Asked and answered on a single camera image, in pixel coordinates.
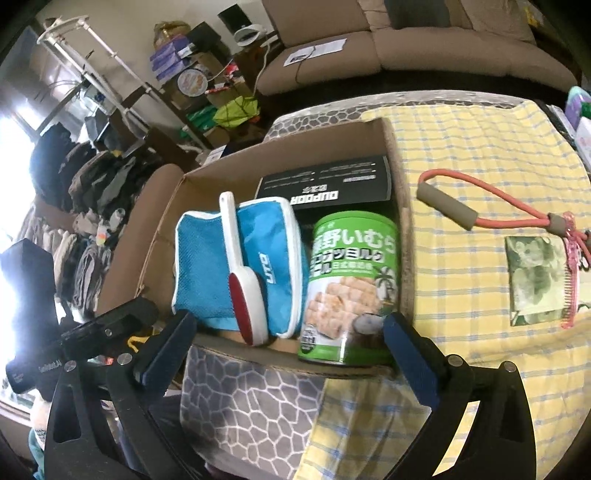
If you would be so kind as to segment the round white tin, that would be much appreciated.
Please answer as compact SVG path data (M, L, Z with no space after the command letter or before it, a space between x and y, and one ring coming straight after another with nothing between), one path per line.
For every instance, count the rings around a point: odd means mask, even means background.
M188 68L182 71L176 79L179 92L187 97L196 98L207 91L208 79L204 72Z

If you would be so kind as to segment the dark sofa cushion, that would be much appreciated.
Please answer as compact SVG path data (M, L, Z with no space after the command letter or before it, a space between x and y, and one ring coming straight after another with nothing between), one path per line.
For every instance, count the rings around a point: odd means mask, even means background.
M385 6L394 29L451 26L444 0L386 0Z

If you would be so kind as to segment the yellow plaid tablecloth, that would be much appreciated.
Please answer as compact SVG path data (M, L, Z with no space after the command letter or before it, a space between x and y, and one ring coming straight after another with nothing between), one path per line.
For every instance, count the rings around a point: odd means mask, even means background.
M298 112L297 131L387 119L411 185L430 169L456 170L542 212L590 225L590 182L573 148L529 100L318 107ZM590 316L513 325L502 231L465 231L413 205L415 326L447 354L496 367L514 362L528 396L541 479L586 479L590 449ZM301 459L301 479L381 479L428 417L402 379L331 380Z

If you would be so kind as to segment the white red lint brush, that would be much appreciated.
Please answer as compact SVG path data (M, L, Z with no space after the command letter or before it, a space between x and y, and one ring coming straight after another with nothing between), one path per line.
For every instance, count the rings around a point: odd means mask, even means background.
M266 323L266 308L259 277L245 266L242 259L242 246L239 241L238 215L236 215L235 196L226 191L218 198L221 212L221 226L228 259L228 288L238 330L243 341L252 347L259 347L269 340Z

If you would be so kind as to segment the paper on sofa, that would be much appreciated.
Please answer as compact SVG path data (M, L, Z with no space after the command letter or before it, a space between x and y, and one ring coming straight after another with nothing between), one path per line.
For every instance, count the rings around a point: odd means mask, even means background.
M326 42L318 45L311 45L304 47L290 53L287 56L287 60L283 62L283 66L287 67L297 63L304 62L308 59L318 58L319 56L329 55L332 53L341 52L346 44L346 38Z

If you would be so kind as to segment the purple boxes stack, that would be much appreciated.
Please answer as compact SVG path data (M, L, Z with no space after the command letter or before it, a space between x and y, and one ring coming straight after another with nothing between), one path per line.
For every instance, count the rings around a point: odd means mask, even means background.
M164 84L193 64L194 44L185 36L174 37L149 57L155 79Z

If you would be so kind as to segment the brown sofa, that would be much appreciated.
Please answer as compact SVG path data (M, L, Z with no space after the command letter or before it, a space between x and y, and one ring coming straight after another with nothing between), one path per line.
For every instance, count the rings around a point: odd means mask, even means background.
M572 70L540 48L516 1L445 1L451 26L394 29L384 1L266 1L283 52L260 74L266 97L329 82L388 74L524 80L559 92ZM298 49L346 38L338 53L283 66Z

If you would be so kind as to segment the green floral packet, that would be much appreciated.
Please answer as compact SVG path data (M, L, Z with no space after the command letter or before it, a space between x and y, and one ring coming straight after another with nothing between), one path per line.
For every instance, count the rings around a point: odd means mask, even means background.
M564 320L567 316L567 256L556 236L508 236L510 324Z

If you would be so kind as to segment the white clothes rack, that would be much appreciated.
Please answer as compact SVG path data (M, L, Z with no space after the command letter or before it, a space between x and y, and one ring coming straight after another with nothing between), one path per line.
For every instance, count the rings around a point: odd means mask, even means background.
M57 53L77 71L83 80L94 87L107 102L121 115L125 127L132 133L145 132L152 127L152 124L134 107L142 97L149 97L155 103L164 107L172 114L182 126L190 140L192 140L201 151L211 151L213 146L204 134L193 127L186 116L170 101L164 94L153 85L144 81L131 67L113 50L90 26L89 16L82 15L69 19L47 18L43 23L43 32L38 36L37 43L46 47L54 48ZM88 34L94 42L101 47L107 57L113 60L133 81L135 89L127 96L123 96L107 79L95 68L91 61L91 54L83 56L66 39L70 32L83 31Z

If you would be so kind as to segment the lime green bag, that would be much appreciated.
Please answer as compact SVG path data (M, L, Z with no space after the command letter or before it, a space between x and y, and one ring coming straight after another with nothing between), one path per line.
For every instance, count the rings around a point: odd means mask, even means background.
M219 108L213 116L213 121L222 128L235 129L259 117L259 114L259 102L255 97L239 96Z

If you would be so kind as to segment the pink comb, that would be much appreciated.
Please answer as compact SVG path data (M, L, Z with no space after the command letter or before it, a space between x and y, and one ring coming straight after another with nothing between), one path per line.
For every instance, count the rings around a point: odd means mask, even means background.
M562 321L564 329L572 328L575 317L590 310L590 242L587 235L576 229L575 217L566 212L565 255L566 273L564 280L565 312Z

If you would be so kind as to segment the blue mesh pouch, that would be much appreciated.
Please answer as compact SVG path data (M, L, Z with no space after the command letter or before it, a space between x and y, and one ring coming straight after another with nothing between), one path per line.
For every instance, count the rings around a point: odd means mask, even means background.
M263 283L270 335L293 338L301 331L310 271L294 210L287 199L270 197L240 203L236 215L243 261ZM174 235L172 310L188 310L214 330L238 330L221 215L187 211Z

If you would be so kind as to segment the black outdoor box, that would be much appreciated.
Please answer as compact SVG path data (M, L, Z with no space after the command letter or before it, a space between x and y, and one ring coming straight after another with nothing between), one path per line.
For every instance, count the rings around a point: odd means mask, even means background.
M384 202L392 197L385 155L341 160L264 176L256 199L281 197L294 210Z

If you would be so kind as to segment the green snack can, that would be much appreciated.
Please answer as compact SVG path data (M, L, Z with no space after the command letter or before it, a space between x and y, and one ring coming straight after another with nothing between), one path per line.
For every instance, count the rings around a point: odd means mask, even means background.
M384 322L399 303L399 230L387 217L343 211L312 232L298 358L346 367L384 365Z

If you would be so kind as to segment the white tissue pack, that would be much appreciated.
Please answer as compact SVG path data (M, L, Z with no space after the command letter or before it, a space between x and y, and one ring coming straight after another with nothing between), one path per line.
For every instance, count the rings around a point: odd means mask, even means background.
M591 120L582 117L576 130L575 144L585 168L591 172Z

